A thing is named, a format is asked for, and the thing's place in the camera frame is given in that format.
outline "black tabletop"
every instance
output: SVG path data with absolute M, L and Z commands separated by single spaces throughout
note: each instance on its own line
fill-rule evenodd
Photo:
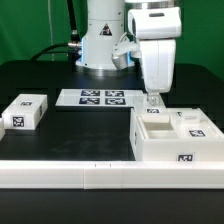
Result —
M 0 160 L 134 160 L 130 108 L 57 108 L 61 89 L 144 91 L 139 67 L 93 77 L 67 62 L 0 66 L 0 112 L 20 93 L 47 94 L 35 131 L 7 130 Z M 224 131 L 224 84 L 206 68 L 176 64 L 167 107 L 201 108 Z M 0 190 L 0 223 L 223 223 L 223 190 Z

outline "green wall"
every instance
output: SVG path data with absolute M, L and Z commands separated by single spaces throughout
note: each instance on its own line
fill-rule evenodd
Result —
M 83 36 L 87 0 L 73 1 Z M 180 0 L 180 5 L 184 32 L 177 40 L 176 61 L 203 65 L 224 80 L 224 1 Z M 68 42 L 66 0 L 51 0 L 51 7 L 53 43 Z M 0 0 L 0 64 L 30 59 L 49 45 L 48 0 Z M 42 59 L 51 60 L 49 56 Z M 66 60 L 66 56 L 56 56 L 56 60 Z

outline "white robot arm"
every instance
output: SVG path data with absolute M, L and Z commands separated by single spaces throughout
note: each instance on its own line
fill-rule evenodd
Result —
M 136 41 L 129 42 L 124 37 L 115 45 L 112 54 L 115 66 L 118 69 L 125 68 L 124 55 L 131 51 L 133 57 L 140 59 L 149 97 L 168 92 L 173 79 L 174 38 L 181 35 L 180 8 L 131 9 L 128 12 L 128 29 Z

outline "white container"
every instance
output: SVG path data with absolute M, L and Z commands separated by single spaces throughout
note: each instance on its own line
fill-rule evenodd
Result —
M 130 140 L 137 161 L 224 161 L 224 135 L 200 109 L 167 110 L 168 121 L 147 122 L 132 109 Z
M 47 110 L 47 95 L 20 94 L 2 113 L 5 129 L 34 130 Z

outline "small white block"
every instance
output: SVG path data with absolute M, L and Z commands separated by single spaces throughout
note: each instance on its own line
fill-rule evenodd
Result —
M 5 135 L 5 127 L 4 127 L 4 121 L 2 118 L 0 118 L 0 141 Z
M 2 113 L 5 129 L 34 130 L 47 110 L 47 95 L 20 94 Z

